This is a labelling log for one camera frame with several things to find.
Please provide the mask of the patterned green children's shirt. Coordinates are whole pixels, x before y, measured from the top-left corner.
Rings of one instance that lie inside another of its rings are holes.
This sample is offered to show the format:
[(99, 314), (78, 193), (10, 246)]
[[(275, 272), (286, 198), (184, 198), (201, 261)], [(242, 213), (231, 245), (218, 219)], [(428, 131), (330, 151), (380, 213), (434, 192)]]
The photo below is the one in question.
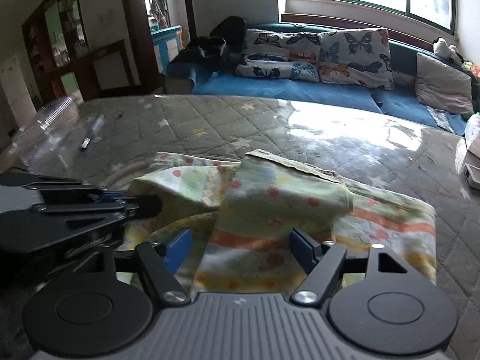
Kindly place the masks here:
[(156, 217), (127, 226), (125, 250), (191, 230), (191, 250), (176, 274), (191, 294), (290, 293), (304, 279), (289, 249), (294, 229), (353, 252), (385, 245), (436, 278), (431, 205), (264, 150), (231, 161), (160, 152), (123, 170), (119, 183), (163, 202)]

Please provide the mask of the grey quilted star tablecloth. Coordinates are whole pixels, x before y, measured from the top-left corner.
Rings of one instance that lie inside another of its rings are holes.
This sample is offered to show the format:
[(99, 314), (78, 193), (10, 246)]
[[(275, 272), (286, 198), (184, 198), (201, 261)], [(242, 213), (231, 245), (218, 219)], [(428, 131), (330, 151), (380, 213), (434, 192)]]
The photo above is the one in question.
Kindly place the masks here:
[[(190, 303), (159, 311), (149, 328), (126, 347), (92, 358), (35, 350), (22, 322), (28, 301), (99, 249), (125, 250), (127, 226), (147, 220), (128, 218), (120, 244), (100, 245), (35, 285), (1, 287), (3, 359), (479, 357), (479, 190), (471, 189), (456, 172), (456, 146), (462, 137), (378, 113), (263, 97), (119, 97), (86, 102), (78, 109), (78, 122), (53, 151), (31, 167), (18, 163), (1, 170), (1, 175), (21, 172), (80, 180), (134, 196), (120, 185), (120, 173), (151, 162), (160, 152), (231, 161), (264, 150), (414, 197), (434, 209), (437, 267), (435, 280), (429, 281), (455, 306), (458, 324), (442, 356), (334, 356), (314, 336), (313, 326), (304, 318), (305, 308), (290, 303), (290, 295), (304, 280), (288, 293), (191, 294), (176, 276), (179, 267), (175, 277), (190, 295)], [(105, 115), (105, 124), (88, 149), (80, 151), (100, 114)]]

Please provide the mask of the black marker pen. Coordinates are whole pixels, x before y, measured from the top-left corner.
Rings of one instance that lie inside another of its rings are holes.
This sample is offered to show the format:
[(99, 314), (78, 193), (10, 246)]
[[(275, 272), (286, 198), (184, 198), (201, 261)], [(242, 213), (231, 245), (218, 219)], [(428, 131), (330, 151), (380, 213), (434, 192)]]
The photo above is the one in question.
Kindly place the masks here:
[(95, 121), (91, 125), (88, 133), (86, 133), (84, 140), (80, 145), (80, 151), (85, 151), (88, 149), (89, 145), (92, 143), (92, 141), (97, 137), (97, 135), (101, 131), (103, 125), (105, 124), (105, 121), (106, 121), (106, 117), (103, 114), (100, 114), (95, 119)]

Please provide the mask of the clear plastic food container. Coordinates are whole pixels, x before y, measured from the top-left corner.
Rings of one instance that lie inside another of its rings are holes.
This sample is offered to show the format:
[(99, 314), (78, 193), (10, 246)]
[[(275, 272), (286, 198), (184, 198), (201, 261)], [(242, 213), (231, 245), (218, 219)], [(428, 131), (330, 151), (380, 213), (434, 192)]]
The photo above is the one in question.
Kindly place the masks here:
[(41, 108), (30, 122), (19, 128), (1, 153), (1, 171), (19, 163), (32, 167), (53, 151), (77, 124), (80, 117), (77, 103), (75, 95), (68, 95)]

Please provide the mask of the blue sofa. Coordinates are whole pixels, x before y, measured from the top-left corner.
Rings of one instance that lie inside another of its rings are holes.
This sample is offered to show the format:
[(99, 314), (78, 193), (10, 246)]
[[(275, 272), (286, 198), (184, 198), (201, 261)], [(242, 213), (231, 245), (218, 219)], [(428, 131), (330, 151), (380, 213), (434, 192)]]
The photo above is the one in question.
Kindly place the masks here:
[[(351, 30), (326, 29), (317, 26), (301, 27), (296, 24), (261, 24), (247, 29), (262, 29), (276, 33), (322, 33)], [(464, 63), (458, 66), (439, 58), (434, 51), (424, 51), (414, 46), (391, 41), (391, 67), (394, 79), (392, 90), (371, 89), (360, 85), (333, 85), (321, 80), (317, 83), (289, 79), (260, 79), (235, 74), (241, 59), (240, 53), (231, 53), (228, 64), (218, 72), (191, 63), (171, 63), (165, 69), (165, 87), (169, 94), (238, 95), (262, 98), (279, 98), (313, 102), (336, 107), (371, 111), (406, 119), (434, 128), (442, 128), (463, 135), (468, 119), (421, 104), (416, 99), (416, 54), (422, 53), (467, 74), (471, 79), (473, 115), (479, 113), (479, 79)]]

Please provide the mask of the dark wooden display cabinet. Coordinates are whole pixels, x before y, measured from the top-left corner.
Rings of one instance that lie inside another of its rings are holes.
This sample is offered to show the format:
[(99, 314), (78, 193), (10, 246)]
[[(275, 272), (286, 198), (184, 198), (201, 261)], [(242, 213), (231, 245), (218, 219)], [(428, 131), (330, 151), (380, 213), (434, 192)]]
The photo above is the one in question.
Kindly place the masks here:
[(125, 94), (138, 83), (122, 0), (42, 0), (22, 34), (40, 105)]

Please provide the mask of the blue white cabinet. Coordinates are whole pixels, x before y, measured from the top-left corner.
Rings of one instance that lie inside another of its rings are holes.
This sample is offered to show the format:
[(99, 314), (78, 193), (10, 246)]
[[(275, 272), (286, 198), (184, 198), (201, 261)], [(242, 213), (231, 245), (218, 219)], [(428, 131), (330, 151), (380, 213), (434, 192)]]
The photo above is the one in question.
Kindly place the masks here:
[(151, 33), (159, 73), (162, 73), (182, 50), (182, 27), (176, 25)]

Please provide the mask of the black bag on sofa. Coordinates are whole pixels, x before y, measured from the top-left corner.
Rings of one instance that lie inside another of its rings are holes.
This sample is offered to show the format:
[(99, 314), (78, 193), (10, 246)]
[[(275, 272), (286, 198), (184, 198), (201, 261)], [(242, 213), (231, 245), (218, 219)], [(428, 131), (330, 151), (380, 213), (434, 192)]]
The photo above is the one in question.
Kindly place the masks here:
[(191, 63), (218, 72), (228, 64), (232, 52), (242, 51), (246, 35), (247, 21), (229, 16), (209, 36), (194, 38), (172, 62)]

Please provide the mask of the tissue pack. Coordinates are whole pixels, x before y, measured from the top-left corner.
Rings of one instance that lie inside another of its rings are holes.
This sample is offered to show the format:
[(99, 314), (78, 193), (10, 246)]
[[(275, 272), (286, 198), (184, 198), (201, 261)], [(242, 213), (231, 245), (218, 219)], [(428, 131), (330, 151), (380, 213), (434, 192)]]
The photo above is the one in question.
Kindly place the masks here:
[(465, 136), (456, 146), (455, 168), (471, 189), (480, 189), (480, 125), (479, 113), (472, 115), (465, 126)]

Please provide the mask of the left butterfly pillow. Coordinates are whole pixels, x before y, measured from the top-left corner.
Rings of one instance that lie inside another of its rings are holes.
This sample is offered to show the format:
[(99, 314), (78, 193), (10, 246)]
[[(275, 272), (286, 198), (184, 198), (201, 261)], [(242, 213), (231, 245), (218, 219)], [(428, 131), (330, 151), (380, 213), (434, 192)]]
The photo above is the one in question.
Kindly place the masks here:
[(249, 28), (235, 74), (317, 83), (320, 48), (320, 36), (316, 33), (276, 33)]

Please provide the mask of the butterfly pillow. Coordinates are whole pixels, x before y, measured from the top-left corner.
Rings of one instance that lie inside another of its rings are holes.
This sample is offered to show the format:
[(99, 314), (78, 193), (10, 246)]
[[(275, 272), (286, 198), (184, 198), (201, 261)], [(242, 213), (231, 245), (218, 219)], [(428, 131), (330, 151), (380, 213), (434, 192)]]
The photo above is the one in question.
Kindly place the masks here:
[(388, 30), (365, 28), (322, 33), (317, 67), (320, 80), (326, 84), (392, 90)]
[(276, 33), (249, 28), (235, 74), (317, 83), (320, 48), (320, 36), (316, 33)]

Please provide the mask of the grey cushion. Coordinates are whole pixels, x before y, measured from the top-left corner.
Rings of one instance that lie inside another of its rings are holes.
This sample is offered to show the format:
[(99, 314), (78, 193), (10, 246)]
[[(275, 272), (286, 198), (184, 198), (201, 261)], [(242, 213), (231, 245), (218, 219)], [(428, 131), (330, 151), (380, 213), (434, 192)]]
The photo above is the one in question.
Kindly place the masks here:
[(416, 99), (421, 104), (468, 119), (473, 114), (470, 77), (436, 58), (416, 54)]

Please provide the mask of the right butterfly pillow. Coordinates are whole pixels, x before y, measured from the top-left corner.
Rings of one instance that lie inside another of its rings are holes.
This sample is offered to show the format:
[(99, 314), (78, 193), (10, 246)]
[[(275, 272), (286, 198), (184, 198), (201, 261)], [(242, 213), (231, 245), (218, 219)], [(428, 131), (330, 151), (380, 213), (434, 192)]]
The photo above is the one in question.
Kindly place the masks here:
[(320, 80), (326, 84), (392, 90), (388, 30), (365, 28), (322, 33), (317, 67)]

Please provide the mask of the white plush toy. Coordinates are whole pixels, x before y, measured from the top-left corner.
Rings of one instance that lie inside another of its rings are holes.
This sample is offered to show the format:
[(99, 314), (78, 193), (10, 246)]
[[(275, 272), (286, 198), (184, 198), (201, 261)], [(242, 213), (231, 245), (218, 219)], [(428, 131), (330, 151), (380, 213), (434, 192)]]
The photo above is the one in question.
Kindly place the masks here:
[(441, 58), (461, 66), (465, 61), (455, 45), (448, 45), (447, 41), (438, 37), (433, 41), (433, 53)]

